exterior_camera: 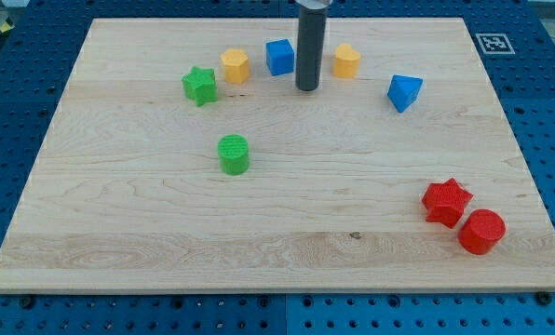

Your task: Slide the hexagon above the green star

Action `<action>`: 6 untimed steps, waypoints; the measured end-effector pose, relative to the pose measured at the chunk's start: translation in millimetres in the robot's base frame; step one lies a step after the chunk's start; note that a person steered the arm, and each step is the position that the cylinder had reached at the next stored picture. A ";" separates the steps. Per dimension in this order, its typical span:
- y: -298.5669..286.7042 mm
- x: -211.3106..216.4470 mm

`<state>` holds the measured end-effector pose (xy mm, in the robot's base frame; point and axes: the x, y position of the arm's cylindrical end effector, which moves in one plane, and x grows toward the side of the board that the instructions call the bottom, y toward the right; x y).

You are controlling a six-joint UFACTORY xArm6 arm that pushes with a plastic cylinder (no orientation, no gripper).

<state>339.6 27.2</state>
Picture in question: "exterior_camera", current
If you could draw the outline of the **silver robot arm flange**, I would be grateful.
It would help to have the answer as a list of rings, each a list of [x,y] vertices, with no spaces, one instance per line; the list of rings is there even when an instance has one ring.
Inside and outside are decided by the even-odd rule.
[[[325,9],[333,0],[295,0],[297,4],[311,10]]]

